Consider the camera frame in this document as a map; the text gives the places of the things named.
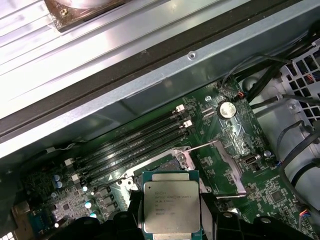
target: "motherboard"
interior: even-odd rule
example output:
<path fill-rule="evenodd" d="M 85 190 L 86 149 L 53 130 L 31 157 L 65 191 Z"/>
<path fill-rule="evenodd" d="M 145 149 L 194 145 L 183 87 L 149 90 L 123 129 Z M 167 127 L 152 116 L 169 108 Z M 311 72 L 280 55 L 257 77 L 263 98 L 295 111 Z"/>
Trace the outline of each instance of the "motherboard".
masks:
<path fill-rule="evenodd" d="M 211 83 L 106 133 L 22 178 L 35 236 L 90 216 L 126 211 L 144 171 L 198 170 L 200 191 L 252 223 L 271 216 L 299 229 L 295 196 L 235 81 Z M 306 218 L 302 232 L 314 237 Z"/>

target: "ventilation grille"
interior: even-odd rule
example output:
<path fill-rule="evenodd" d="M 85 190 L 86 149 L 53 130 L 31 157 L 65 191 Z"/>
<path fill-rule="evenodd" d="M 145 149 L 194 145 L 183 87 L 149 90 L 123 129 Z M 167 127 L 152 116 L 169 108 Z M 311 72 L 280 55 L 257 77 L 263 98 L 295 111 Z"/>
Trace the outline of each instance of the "ventilation grille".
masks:
<path fill-rule="evenodd" d="M 320 99 L 320 49 L 319 46 L 312 48 L 284 67 L 281 72 L 285 73 L 288 84 L 296 96 Z M 320 120 L 319 106 L 300 102 L 301 108 L 312 124 Z"/>

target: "mounting hole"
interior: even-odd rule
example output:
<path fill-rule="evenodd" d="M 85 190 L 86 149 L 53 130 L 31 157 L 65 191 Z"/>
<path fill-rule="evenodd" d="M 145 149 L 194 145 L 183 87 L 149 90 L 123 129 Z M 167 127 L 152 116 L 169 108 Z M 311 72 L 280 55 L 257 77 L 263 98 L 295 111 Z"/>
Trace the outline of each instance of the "mounting hole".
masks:
<path fill-rule="evenodd" d="M 195 51 L 191 51 L 188 53 L 188 59 L 194 60 L 197 57 L 197 53 Z"/>

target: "ram slot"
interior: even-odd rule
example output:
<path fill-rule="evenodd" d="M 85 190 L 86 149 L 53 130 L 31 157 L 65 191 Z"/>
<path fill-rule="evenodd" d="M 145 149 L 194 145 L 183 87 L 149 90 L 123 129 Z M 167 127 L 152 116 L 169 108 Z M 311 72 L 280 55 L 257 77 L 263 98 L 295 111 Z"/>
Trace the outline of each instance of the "ram slot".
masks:
<path fill-rule="evenodd" d="M 130 130 L 128 132 L 123 133 L 122 136 L 117 137 L 116 139 L 112 139 L 102 145 L 100 145 L 98 148 L 93 149 L 92 151 L 89 151 L 86 155 L 84 155 L 79 161 L 80 162 L 85 162 L 88 159 L 91 159 L 93 157 L 99 157 L 101 154 L 104 154 L 104 152 L 122 144 L 125 143 L 126 141 L 138 137 L 140 135 L 144 135 L 148 132 L 153 131 L 153 128 L 157 127 L 157 125 L 168 125 L 170 123 L 174 123 L 177 121 L 177 118 L 181 115 L 182 113 L 176 113 L 173 114 L 171 112 L 168 112 L 164 115 L 161 115 L 152 121 L 147 122 L 144 125 L 141 125 L 139 127 L 136 127 L 133 130 Z"/>
<path fill-rule="evenodd" d="M 78 163 L 80 164 L 81 168 L 83 168 L 87 163 L 96 162 L 100 160 L 101 158 L 107 157 L 117 151 L 120 151 L 121 149 L 127 148 L 128 145 L 134 145 L 138 142 L 143 142 L 147 137 L 156 135 L 161 133 L 162 131 L 165 131 L 170 128 L 174 128 L 176 126 L 180 126 L 180 122 L 176 120 L 171 120 L 170 122 L 166 122 L 165 124 L 157 125 L 155 128 L 150 129 L 147 132 L 144 132 L 140 134 L 138 137 L 131 138 L 128 141 L 122 142 L 120 145 L 112 145 L 110 148 L 106 148 L 101 154 L 96 155 L 93 158 L 87 157 L 84 160 L 79 160 Z"/>
<path fill-rule="evenodd" d="M 115 164 L 111 167 L 108 167 L 107 169 L 105 170 L 102 170 L 102 171 L 99 171 L 98 173 L 94 174 L 94 175 L 91 175 L 89 177 L 86 178 L 87 182 L 90 183 L 94 180 L 97 180 L 105 175 L 108 175 L 122 167 L 125 167 L 126 165 L 130 164 L 131 162 L 133 161 L 136 161 L 136 164 L 139 164 L 140 162 L 143 162 L 143 160 L 146 160 L 147 158 L 151 158 L 157 154 L 159 154 L 159 149 L 163 148 L 162 150 L 165 151 L 166 147 L 168 145 L 170 145 L 170 147 L 172 147 L 171 145 L 175 142 L 177 142 L 178 140 L 180 140 L 181 138 L 183 138 L 185 136 L 185 133 L 181 132 L 180 134 L 178 134 L 177 136 L 171 138 L 171 139 L 168 139 L 167 141 L 163 142 L 162 144 L 152 144 L 153 146 L 156 145 L 155 148 L 151 149 L 150 151 L 148 152 L 141 152 L 139 153 L 138 155 L 134 156 L 134 157 L 131 157 L 129 159 L 126 159 L 126 160 L 123 160 L 121 161 L 120 163 L 118 164 Z"/>
<path fill-rule="evenodd" d="M 98 162 L 95 162 L 94 164 L 87 166 L 85 169 L 85 172 L 87 172 L 88 174 L 92 173 L 93 171 L 96 171 L 102 168 L 103 166 L 106 166 L 115 161 L 119 161 L 123 157 L 129 157 L 130 155 L 135 154 L 141 149 L 151 148 L 153 147 L 153 145 L 148 145 L 148 144 L 161 141 L 161 139 L 163 140 L 165 138 L 168 138 L 168 136 L 178 134 L 181 131 L 184 131 L 184 130 L 179 128 L 176 125 L 175 129 L 168 128 L 165 131 L 158 132 L 157 134 L 154 134 L 151 139 L 146 138 L 143 144 L 135 145 L 133 148 L 129 148 L 125 152 L 121 152 L 121 153 L 118 152 L 118 154 L 117 152 L 114 152 L 111 154 L 112 157 L 100 159 Z"/>

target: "wire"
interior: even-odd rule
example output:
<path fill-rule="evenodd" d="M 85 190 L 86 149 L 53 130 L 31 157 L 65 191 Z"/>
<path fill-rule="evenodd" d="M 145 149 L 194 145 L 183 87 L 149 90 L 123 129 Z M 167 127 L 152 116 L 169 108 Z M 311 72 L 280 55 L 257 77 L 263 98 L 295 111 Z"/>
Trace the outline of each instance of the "wire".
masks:
<path fill-rule="evenodd" d="M 291 184 L 292 186 L 296 186 L 299 179 L 302 177 L 303 174 L 305 174 L 307 171 L 313 168 L 319 168 L 320 167 L 320 159 L 313 160 L 312 162 L 308 163 L 307 165 L 303 166 L 292 178 Z"/>
<path fill-rule="evenodd" d="M 303 102 L 303 103 L 306 103 L 306 104 L 319 105 L 320 106 L 320 100 L 318 100 L 318 99 L 304 97 L 304 96 L 288 95 L 288 94 L 283 94 L 282 96 L 283 96 L 284 99 L 294 99 L 294 100 L 297 100 L 299 102 Z"/>
<path fill-rule="evenodd" d="M 72 149 L 74 146 L 76 145 L 76 143 L 70 143 L 67 147 L 65 148 L 57 148 L 56 150 L 62 150 L 62 151 L 65 151 L 65 150 L 70 150 Z"/>
<path fill-rule="evenodd" d="M 108 182 L 108 183 L 105 183 L 105 184 L 101 184 L 101 185 L 98 185 L 98 186 L 95 186 L 93 188 L 93 192 L 96 193 L 98 192 L 101 188 L 107 188 L 107 187 L 110 187 L 112 184 L 115 184 L 121 180 L 125 180 L 126 178 L 125 177 L 122 177 L 122 178 L 118 178 L 117 180 L 114 180 L 114 181 L 111 181 L 111 182 Z"/>
<path fill-rule="evenodd" d="M 309 49 L 313 48 L 312 43 L 319 39 L 319 35 L 313 36 L 313 34 L 308 34 L 301 40 L 297 41 L 291 48 L 280 53 L 277 57 L 286 59 L 295 59 L 296 57 L 302 55 Z M 250 89 L 247 94 L 247 100 L 250 103 L 260 92 L 265 88 L 265 86 L 270 82 L 270 80 L 280 71 L 280 69 L 285 64 L 283 62 L 276 62 L 265 72 L 265 74 L 260 78 L 260 80 Z"/>
<path fill-rule="evenodd" d="M 297 100 L 299 102 L 303 102 L 306 104 L 320 106 L 320 100 L 318 100 L 318 99 L 304 97 L 304 96 L 289 95 L 289 94 L 283 94 L 282 96 L 284 99 L 294 99 L 294 100 Z M 277 102 L 278 100 L 279 100 L 278 97 L 275 96 L 275 97 L 269 98 L 263 102 L 253 104 L 253 105 L 251 105 L 251 108 L 252 109 L 261 108 L 261 107 L 267 106 L 269 104 L 273 104 L 273 103 Z"/>
<path fill-rule="evenodd" d="M 282 165 L 279 167 L 279 176 L 282 179 L 283 183 L 292 191 L 292 193 L 296 196 L 296 199 L 301 203 L 305 204 L 308 211 L 320 217 L 320 212 L 312 206 L 296 189 L 292 186 L 289 181 L 285 168 L 309 145 L 311 145 L 315 140 L 320 138 L 320 131 L 315 131 L 309 134 L 302 142 L 300 142 L 295 148 L 291 150 L 291 152 L 285 157 Z"/>
<path fill-rule="evenodd" d="M 298 222 L 298 226 L 299 226 L 299 231 L 302 232 L 302 218 L 305 217 L 311 217 L 311 215 L 309 214 L 308 210 L 304 210 L 299 214 L 299 222 Z"/>
<path fill-rule="evenodd" d="M 304 214 L 308 213 L 308 209 L 305 209 L 304 211 L 300 212 L 299 216 L 303 216 Z"/>
<path fill-rule="evenodd" d="M 285 129 L 282 130 L 282 132 L 279 134 L 277 140 L 276 140 L 276 149 L 275 149 L 275 155 L 276 155 L 276 158 L 278 159 L 279 161 L 279 164 L 277 164 L 277 166 L 280 166 L 282 161 L 280 159 L 280 155 L 279 155 L 279 149 L 280 149 L 280 144 L 282 142 L 282 139 L 284 138 L 284 136 L 286 135 L 286 133 L 291 130 L 291 129 L 294 129 L 296 127 L 298 127 L 299 125 L 302 125 L 303 127 L 305 127 L 305 122 L 300 120 L 300 121 L 297 121 L 296 123 L 290 125 L 290 126 L 287 126 Z"/>
<path fill-rule="evenodd" d="M 265 100 L 265 101 L 263 101 L 263 102 L 260 102 L 260 103 L 251 105 L 251 108 L 252 108 L 252 109 L 258 109 L 258 108 L 267 106 L 267 105 L 269 105 L 269 104 L 273 104 L 273 103 L 275 103 L 275 102 L 277 102 L 277 101 L 278 101 L 278 98 L 277 98 L 276 96 L 274 96 L 274 97 L 269 98 L 268 100 Z"/>
<path fill-rule="evenodd" d="M 241 62 L 239 62 L 235 67 L 233 67 L 222 79 L 222 83 L 221 83 L 221 86 L 224 87 L 228 78 L 233 75 L 233 73 L 238 69 L 240 68 L 243 64 L 251 61 L 252 59 L 256 59 L 258 57 L 262 57 L 262 58 L 265 58 L 265 59 L 269 59 L 269 60 L 273 60 L 273 61 L 278 61 L 278 62 L 281 62 L 281 63 L 284 63 L 284 64 L 291 64 L 292 61 L 289 61 L 287 59 L 283 59 L 283 58 L 280 58 L 280 57 L 277 57 L 277 56 L 269 56 L 269 55 L 266 55 L 266 54 L 262 54 L 262 53 L 257 53 L 257 54 L 254 54 L 250 57 L 247 57 L 246 59 L 242 60 Z"/>

